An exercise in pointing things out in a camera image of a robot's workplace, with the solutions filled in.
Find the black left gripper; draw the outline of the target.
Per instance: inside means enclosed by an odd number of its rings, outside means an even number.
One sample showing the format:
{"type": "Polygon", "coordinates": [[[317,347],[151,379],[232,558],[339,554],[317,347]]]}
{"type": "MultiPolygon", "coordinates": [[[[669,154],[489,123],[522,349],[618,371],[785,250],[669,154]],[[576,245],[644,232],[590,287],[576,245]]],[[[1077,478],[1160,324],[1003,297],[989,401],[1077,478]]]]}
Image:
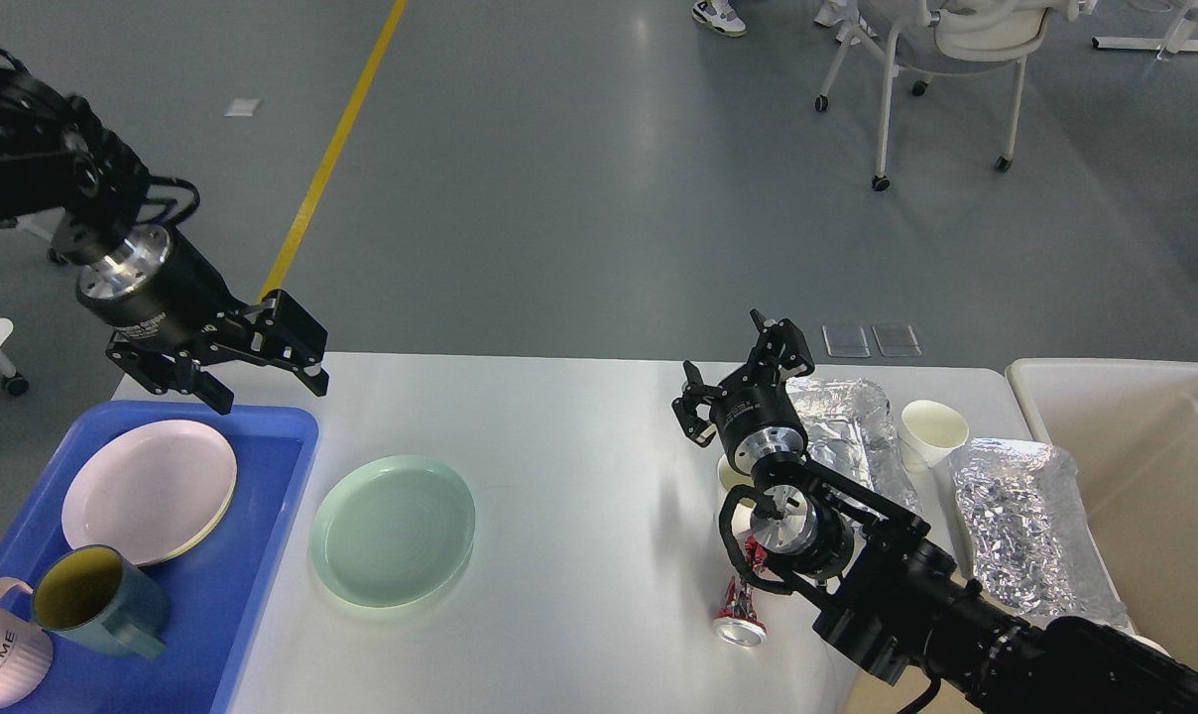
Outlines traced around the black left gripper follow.
{"type": "Polygon", "coordinates": [[[177,229],[146,225],[79,272],[75,298],[111,328],[105,357],[143,389],[196,397],[218,415],[235,394],[192,358],[224,338],[236,361],[290,371],[327,394],[328,331],[285,290],[247,305],[177,229]]]}

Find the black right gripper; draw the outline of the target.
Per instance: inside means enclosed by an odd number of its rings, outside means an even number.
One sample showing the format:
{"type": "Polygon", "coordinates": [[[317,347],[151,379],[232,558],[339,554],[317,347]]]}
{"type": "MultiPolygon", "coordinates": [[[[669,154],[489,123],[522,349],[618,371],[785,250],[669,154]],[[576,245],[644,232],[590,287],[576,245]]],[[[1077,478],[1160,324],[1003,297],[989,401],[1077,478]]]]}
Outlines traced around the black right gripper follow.
{"type": "Polygon", "coordinates": [[[754,474],[762,458],[806,453],[807,432],[789,401],[786,381],[816,370],[806,337],[792,320],[768,319],[758,310],[750,310],[749,317],[758,339],[743,365],[740,383],[706,385],[698,367],[682,361],[685,379],[672,401],[680,432],[702,448],[718,432],[730,467],[746,476],[754,474]],[[702,407],[709,407],[709,416],[700,415],[702,407]]]}

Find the white paper cup under arm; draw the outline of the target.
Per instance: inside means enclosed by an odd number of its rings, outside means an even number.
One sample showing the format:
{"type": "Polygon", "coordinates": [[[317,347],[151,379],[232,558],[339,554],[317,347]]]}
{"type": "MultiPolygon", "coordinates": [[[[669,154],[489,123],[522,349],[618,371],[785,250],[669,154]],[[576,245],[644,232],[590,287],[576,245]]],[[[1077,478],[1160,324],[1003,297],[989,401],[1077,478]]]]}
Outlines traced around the white paper cup under arm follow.
{"type": "MultiPolygon", "coordinates": [[[[718,479],[720,479],[721,491],[724,492],[722,500],[726,498],[726,494],[730,494],[730,489],[736,488],[736,485],[748,485],[748,488],[754,488],[752,476],[739,473],[739,471],[732,468],[730,458],[726,455],[718,458],[716,474],[718,479]]],[[[736,507],[734,515],[732,515],[732,532],[734,532],[740,543],[752,536],[754,506],[755,502],[752,498],[742,500],[739,506],[736,507]]]]}

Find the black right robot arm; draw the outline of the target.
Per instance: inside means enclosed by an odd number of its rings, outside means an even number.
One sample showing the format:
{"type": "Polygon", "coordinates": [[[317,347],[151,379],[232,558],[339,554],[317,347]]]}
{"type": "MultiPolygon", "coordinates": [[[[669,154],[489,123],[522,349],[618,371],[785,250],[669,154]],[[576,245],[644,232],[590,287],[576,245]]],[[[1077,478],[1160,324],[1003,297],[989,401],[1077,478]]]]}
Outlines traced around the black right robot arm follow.
{"type": "Polygon", "coordinates": [[[716,518],[736,577],[806,598],[813,633],[889,685],[920,668],[985,713],[1198,713],[1198,672],[1121,630],[1063,616],[1034,627],[957,583],[928,524],[809,455],[786,392],[815,369],[789,319],[750,311],[758,338],[742,367],[708,385],[685,362],[672,410],[682,434],[720,441],[743,474],[716,518]]]}

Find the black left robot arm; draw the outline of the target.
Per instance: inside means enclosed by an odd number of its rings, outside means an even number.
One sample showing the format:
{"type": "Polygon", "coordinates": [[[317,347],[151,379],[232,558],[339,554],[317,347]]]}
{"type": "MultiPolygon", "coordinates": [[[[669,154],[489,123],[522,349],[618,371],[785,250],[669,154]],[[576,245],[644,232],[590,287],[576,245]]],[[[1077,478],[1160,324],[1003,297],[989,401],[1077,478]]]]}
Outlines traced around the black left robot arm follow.
{"type": "Polygon", "coordinates": [[[75,298],[111,329],[105,357],[155,394],[220,415],[232,391],[208,367],[240,361],[328,391],[327,329],[286,291],[234,297],[180,231],[200,194],[155,176],[81,96],[63,96],[0,49],[0,223],[62,208],[52,252],[79,266],[75,298]]]}

